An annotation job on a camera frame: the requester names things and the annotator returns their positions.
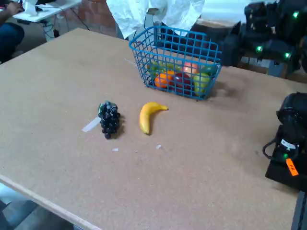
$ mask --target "brick wall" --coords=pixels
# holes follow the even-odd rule
[[[91,28],[98,28],[98,32],[113,31],[115,33],[115,20],[106,4],[106,0],[82,0],[82,4],[74,11]],[[66,11],[70,23],[80,24],[79,19],[70,10]]]

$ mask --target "white desk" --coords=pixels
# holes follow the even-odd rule
[[[14,18],[37,23],[68,8],[75,7],[81,4],[81,1],[82,0],[57,0],[55,2],[46,3],[45,5],[37,5],[37,7],[41,6],[41,9],[43,10],[38,12],[37,16],[32,16],[25,12],[21,12],[14,15]]]

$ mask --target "banana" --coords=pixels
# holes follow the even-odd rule
[[[157,102],[148,102],[143,106],[140,112],[140,127],[144,134],[149,135],[150,132],[150,114],[157,112],[158,110],[168,110],[168,107]]]

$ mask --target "jeans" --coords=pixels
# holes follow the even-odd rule
[[[11,59],[16,47],[24,38],[22,27],[13,23],[4,23],[0,26],[0,61]]]

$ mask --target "grapes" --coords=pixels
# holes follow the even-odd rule
[[[106,139],[110,139],[111,138],[111,134],[110,133],[105,133],[105,138]]]
[[[110,139],[111,134],[116,133],[119,128],[120,113],[117,112],[117,109],[117,105],[109,101],[99,106],[98,116],[101,118],[102,133],[105,134],[106,139]]]

